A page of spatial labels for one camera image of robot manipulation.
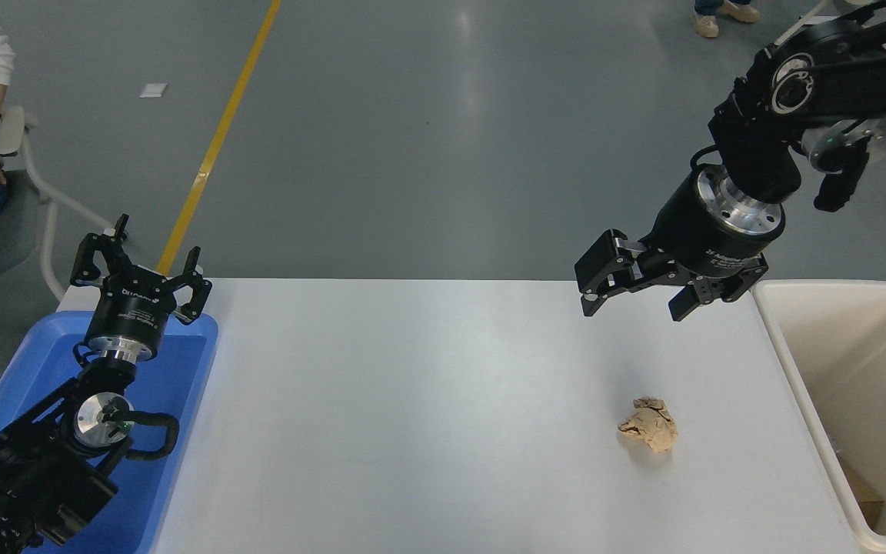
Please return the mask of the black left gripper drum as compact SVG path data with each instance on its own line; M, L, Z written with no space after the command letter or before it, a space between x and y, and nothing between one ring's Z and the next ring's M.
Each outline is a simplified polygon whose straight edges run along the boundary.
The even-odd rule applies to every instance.
M166 277L131 268L112 273L102 281L99 298L85 343L96 353L117 343L133 342L137 353L158 353L176 301Z

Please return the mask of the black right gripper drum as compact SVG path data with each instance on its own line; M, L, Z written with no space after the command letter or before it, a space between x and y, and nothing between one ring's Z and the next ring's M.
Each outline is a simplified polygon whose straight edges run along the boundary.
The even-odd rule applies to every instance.
M781 235L781 207L744 194L727 173L690 173L642 242L709 278L738 273Z

